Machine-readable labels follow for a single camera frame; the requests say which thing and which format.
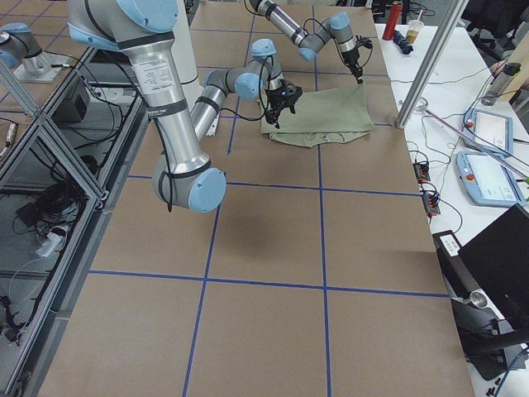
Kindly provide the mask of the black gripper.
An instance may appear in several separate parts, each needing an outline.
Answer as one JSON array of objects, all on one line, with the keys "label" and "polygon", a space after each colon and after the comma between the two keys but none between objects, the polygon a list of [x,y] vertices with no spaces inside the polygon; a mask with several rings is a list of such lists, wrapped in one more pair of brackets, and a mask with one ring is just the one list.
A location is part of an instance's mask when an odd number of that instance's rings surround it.
[{"label": "black gripper", "polygon": [[296,114],[295,104],[302,96],[302,88],[288,80],[281,80],[279,87],[267,90],[266,95],[269,108],[265,111],[265,121],[275,128],[280,128],[279,117],[285,108]]},{"label": "black gripper", "polygon": [[349,69],[353,70],[353,75],[356,79],[357,84],[362,84],[363,80],[363,69],[360,68],[359,57],[360,53],[357,47],[353,47],[350,50],[341,50],[341,56],[344,65]]}]

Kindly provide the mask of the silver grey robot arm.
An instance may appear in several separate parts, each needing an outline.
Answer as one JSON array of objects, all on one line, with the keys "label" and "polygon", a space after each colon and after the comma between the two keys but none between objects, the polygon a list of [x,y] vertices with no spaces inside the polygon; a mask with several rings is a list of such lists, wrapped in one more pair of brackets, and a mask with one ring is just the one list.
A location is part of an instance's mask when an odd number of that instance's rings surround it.
[{"label": "silver grey robot arm", "polygon": [[286,13],[275,1],[244,1],[246,9],[265,18],[279,31],[286,35],[298,48],[298,53],[307,61],[315,60],[318,53],[329,41],[335,44],[342,64],[354,76],[357,84],[363,83],[363,68],[360,63],[359,48],[373,49],[370,38],[356,35],[351,27],[346,12],[338,12],[322,21],[308,18],[316,25],[314,32],[309,32],[305,25],[300,25]]},{"label": "silver grey robot arm", "polygon": [[200,141],[228,95],[266,97],[263,116],[277,126],[280,113],[293,110],[303,94],[284,79],[272,40],[261,39],[253,43],[247,66],[211,72],[190,106],[172,54],[174,26],[180,18],[175,1],[70,1],[68,11],[74,41],[129,59],[163,146],[153,189],[170,208],[208,213],[221,204],[226,177],[212,166]]}]

